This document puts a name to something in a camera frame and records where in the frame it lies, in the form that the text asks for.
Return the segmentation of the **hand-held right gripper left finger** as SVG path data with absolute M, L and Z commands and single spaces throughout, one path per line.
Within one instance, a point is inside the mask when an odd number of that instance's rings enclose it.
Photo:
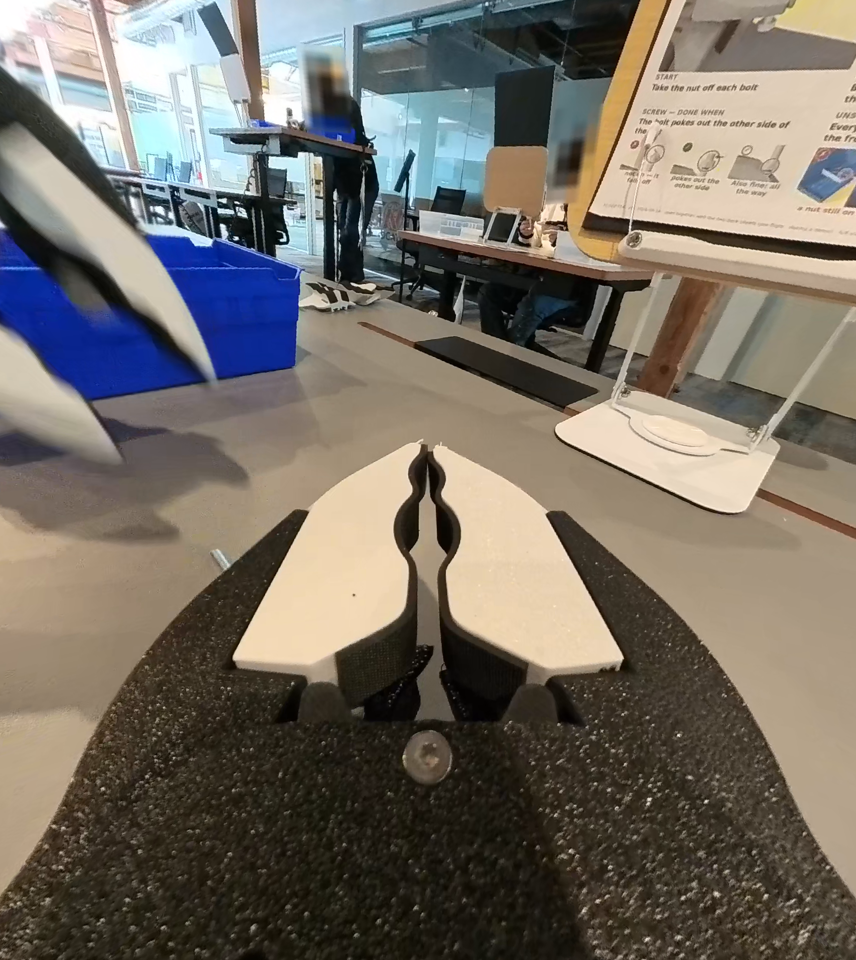
M 427 447 L 409 442 L 307 511 L 233 654 L 239 669 L 336 686 L 352 709 L 394 685 L 417 648 L 411 550 Z

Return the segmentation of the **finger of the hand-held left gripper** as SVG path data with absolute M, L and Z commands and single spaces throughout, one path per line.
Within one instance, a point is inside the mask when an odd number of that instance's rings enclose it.
M 205 380 L 217 379 L 188 306 L 144 235 L 20 125 L 0 131 L 0 191 L 62 254 L 107 279 L 118 303 Z
M 88 402 L 0 325 L 0 418 L 49 448 L 99 464 L 122 453 Z

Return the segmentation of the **wood edged grey desk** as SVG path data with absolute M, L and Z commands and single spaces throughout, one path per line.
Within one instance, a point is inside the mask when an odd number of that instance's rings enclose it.
M 607 299 L 599 308 L 590 306 L 585 296 L 578 298 L 585 321 L 583 332 L 593 331 L 583 365 L 593 374 L 601 370 L 625 295 L 652 284 L 652 274 L 643 270 L 593 259 L 557 259 L 516 245 L 486 245 L 410 230 L 401 231 L 397 243 L 405 254 L 415 251 L 420 266 L 441 272 L 439 306 L 447 320 L 454 318 L 455 278 L 497 282 L 525 291 L 540 284 L 546 293 L 558 295 L 578 294 L 587 282 L 607 289 Z

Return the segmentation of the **blue plastic bin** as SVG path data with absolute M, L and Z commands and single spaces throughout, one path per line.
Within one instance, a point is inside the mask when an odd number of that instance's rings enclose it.
M 147 234 L 206 343 L 219 379 L 288 369 L 296 357 L 300 270 L 186 230 Z M 199 382 L 131 316 L 80 312 L 0 228 L 0 322 L 89 401 Z

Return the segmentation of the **black rectangular table mat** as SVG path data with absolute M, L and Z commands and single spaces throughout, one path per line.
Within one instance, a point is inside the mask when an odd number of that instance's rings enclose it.
M 450 366 L 486 379 L 523 397 L 562 411 L 595 396 L 598 390 L 526 359 L 479 342 L 442 337 L 414 342 L 413 347 Z

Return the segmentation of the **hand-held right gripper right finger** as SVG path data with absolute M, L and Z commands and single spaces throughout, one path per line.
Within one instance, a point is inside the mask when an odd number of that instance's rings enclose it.
M 449 678 L 501 707 L 525 685 L 621 669 L 624 654 L 549 512 L 449 447 L 436 446 L 428 467 Z

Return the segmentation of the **black standing desk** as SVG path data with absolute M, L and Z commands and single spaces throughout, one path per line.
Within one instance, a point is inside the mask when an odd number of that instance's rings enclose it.
M 372 145 L 360 146 L 310 133 L 296 126 L 211 127 L 209 133 L 221 138 L 226 150 L 253 156 L 258 174 L 266 173 L 267 159 L 270 157 L 296 158 L 301 154 L 308 154 L 322 159 L 323 275 L 327 281 L 334 281 L 337 276 L 338 254 L 334 162 L 349 158 L 371 160 L 377 155 L 377 150 Z

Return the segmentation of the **striped black white cloth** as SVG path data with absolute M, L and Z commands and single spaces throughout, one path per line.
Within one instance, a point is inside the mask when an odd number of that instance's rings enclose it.
M 371 306 L 385 300 L 386 292 L 389 292 L 389 288 L 383 290 L 373 283 L 348 284 L 345 287 L 320 280 L 307 281 L 303 285 L 299 308 L 333 314 Z

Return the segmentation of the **white pad on table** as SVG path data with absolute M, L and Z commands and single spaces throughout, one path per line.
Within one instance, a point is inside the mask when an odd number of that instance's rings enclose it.
M 825 295 L 847 306 L 825 344 L 781 405 L 749 429 L 627 384 L 629 363 L 650 315 L 642 311 L 609 399 L 555 427 L 568 447 L 585 453 L 703 509 L 734 515 L 758 493 L 779 452 L 774 433 L 820 370 L 842 334 L 856 323 L 856 258 L 805 256 L 715 243 L 686 233 L 631 226 L 617 247 L 620 260 L 687 279 L 738 282 L 762 290 Z

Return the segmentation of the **clear plastic box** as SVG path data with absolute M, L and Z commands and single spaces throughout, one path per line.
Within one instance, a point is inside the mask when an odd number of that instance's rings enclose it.
M 484 232 L 484 221 L 482 218 L 426 209 L 419 212 L 418 231 L 433 236 L 480 242 Z

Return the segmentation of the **wooden post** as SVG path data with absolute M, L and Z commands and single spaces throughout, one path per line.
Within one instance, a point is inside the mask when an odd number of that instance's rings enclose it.
M 638 390 L 664 399 L 673 394 L 723 291 L 719 282 L 681 278 L 636 380 Z

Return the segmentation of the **printed instruction board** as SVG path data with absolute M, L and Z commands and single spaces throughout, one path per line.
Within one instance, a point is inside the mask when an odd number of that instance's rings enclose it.
M 648 8 L 584 228 L 856 254 L 856 1 Z

